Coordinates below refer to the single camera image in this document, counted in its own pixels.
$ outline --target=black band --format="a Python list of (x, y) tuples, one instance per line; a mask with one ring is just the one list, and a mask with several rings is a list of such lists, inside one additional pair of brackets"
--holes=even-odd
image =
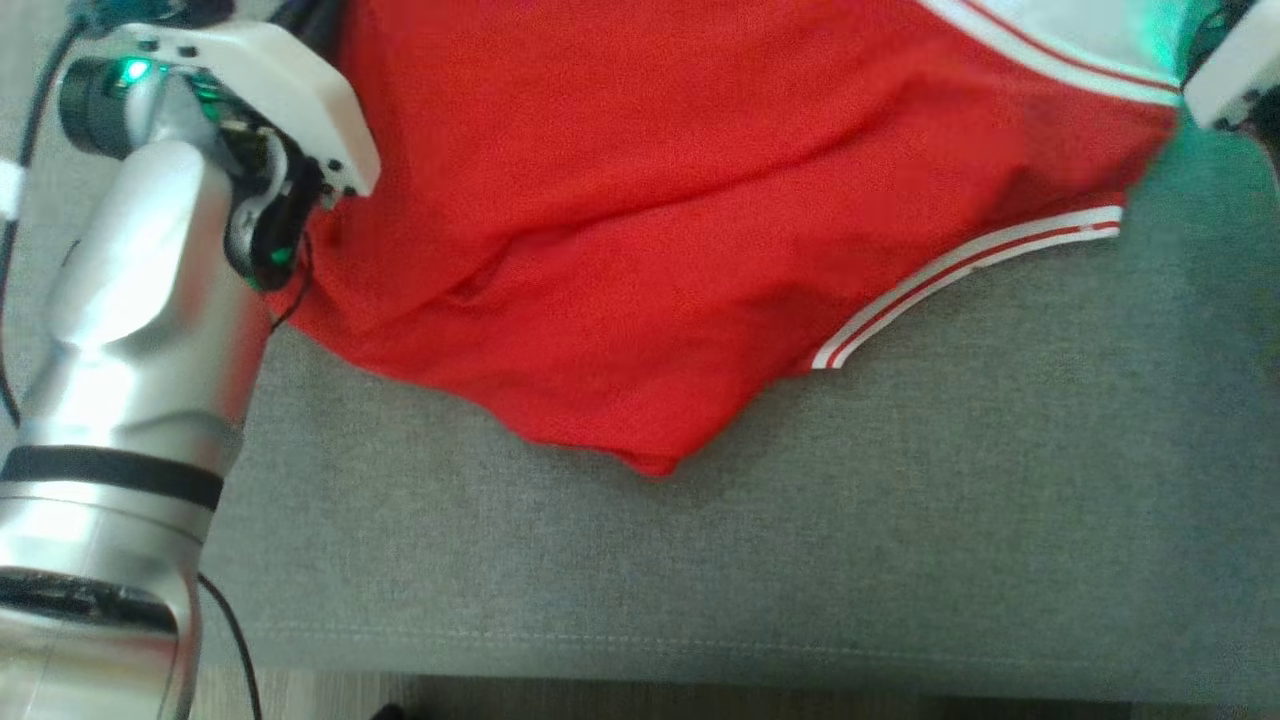
[(223, 479), (192, 465), (104, 447), (20, 446), (9, 452), (0, 483), (73, 480), (186, 500), (218, 510)]

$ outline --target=white striped trim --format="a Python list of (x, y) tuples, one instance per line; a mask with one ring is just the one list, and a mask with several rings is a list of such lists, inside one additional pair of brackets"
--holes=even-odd
[[(1123, 215), (1124, 208), (1108, 205), (1023, 223), (969, 241), (929, 263), (924, 269), (899, 283), (896, 288), (859, 310), (822, 346), (822, 350), (813, 359), (813, 369), (844, 366), (845, 360), (854, 350), (858, 350), (868, 338), (892, 323), (899, 315), (938, 290), (968, 275), (975, 268), (986, 268), (1001, 260), (1055, 245), (1116, 237), (1120, 234), (1117, 223)], [(1046, 233), (1052, 234), (1032, 240)], [(1027, 240), (1027, 242), (1018, 243), (1019, 240)], [(1004, 245), (1009, 245), (1009, 247), (983, 256), (984, 252)]]
[[(1180, 94), (1176, 92), (1176, 78), (1161, 78), (1158, 82), (1169, 85), (1170, 88), (1151, 87), (1140, 82), (1133, 82), (1119, 77), (1111, 77), (1098, 70), (1084, 67), (1089, 60), (1079, 59), (1078, 63), (1065, 60), (1044, 51), (1041, 47), (1028, 44), (1009, 29), (1001, 27), (991, 18), (983, 15), (961, 0), (916, 0), (942, 19), (947, 20), (966, 35), (1000, 53), (1001, 55), (1025, 65), (1041, 74), (1073, 85), (1083, 90), (1137, 100), (1139, 102), (1153, 102), (1158, 105), (1178, 105)], [(1036, 38), (1046, 47), (1060, 51), (1060, 42)]]

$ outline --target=couch seam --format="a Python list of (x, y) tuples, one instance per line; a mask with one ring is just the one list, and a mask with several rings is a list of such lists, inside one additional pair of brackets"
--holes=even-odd
[[(307, 623), (265, 623), (247, 625), (253, 632), (252, 635), (288, 635), (301, 634), (314, 639), (348, 638), (358, 641), (361, 638), (378, 637), (380, 641), (396, 643), (421, 642), (424, 639), (447, 644), (576, 644), (576, 646), (603, 646), (605, 650), (621, 651), (625, 647), (657, 646), (671, 652), (741, 652), (754, 655), (788, 653), (788, 655), (826, 655), (868, 657), (899, 661), (932, 661), (932, 662), (974, 662), (984, 665), (1047, 665), (1047, 666), (1087, 666), (1094, 665), (1087, 660), (1056, 660), (1044, 657), (989, 657), (977, 655), (952, 653), (913, 653), (865, 650), (858, 647), (823, 646), (823, 644), (794, 644), (794, 643), (751, 643), (735, 641), (704, 641), (696, 638), (650, 638), (636, 635), (588, 635), (572, 633), (500, 633), (481, 630), (422, 630), (411, 628), (380, 628), (371, 625), (320, 625)], [(225, 637), (225, 632), (219, 628), (216, 634)]]

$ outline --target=red and white stripe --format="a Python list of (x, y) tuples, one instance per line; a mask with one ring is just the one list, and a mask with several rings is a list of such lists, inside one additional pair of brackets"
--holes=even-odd
[(822, 346), (813, 369), (836, 369), (868, 338), (916, 302), (968, 275), (1019, 255), (1068, 242), (1084, 242), (1120, 234), (1124, 208), (1107, 205), (1023, 223), (969, 241), (929, 263), (891, 292), (863, 307)]
[[(1180, 97), (1178, 78), (1171, 74), (1171, 68), (1152, 67), (1139, 68), (1132, 64), (1117, 61), (1112, 58), (1089, 53), (1083, 46), (1088, 33), (1107, 33), (1111, 31), (1130, 37), (1133, 44), (1153, 42), (1157, 45), (1171, 45), (1162, 53), (1172, 56), (1172, 47), (1176, 47), (1176, 33), (1170, 32), (1169, 38), (1139, 37), (1134, 31), (1134, 18), (1149, 14), (1152, 9), (1146, 1), (1137, 0), (1107, 0), (1106, 3), (1091, 1), (1079, 4), (1076, 17), (1078, 23), (1069, 28), (1057, 28), (1055, 33), (1044, 28), (1033, 28), (1027, 18), (1019, 18), (1018, 13), (1033, 15), (1037, 3), (1000, 3), (998, 0), (916, 0), (950, 24), (965, 32), (978, 42), (1005, 55), (1010, 60), (1020, 63), (1041, 74), (1059, 79), (1066, 85), (1110, 95), (1124, 97), (1139, 102), (1155, 102), (1161, 105), (1176, 105)], [(1037, 0), (1047, 3), (1053, 0)], [(1164, 0), (1167, 4), (1184, 5), (1184, 0)], [(1000, 12), (995, 5), (1007, 5)]]

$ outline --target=wooden floor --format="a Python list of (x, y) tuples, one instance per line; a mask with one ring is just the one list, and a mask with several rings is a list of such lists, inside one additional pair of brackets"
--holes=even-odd
[[(416, 678), (269, 670), (269, 720), (370, 720), (397, 702), (411, 720), (1280, 720), (1240, 708), (937, 700), (810, 691)], [(239, 667), (206, 667), (192, 720), (247, 720)]]

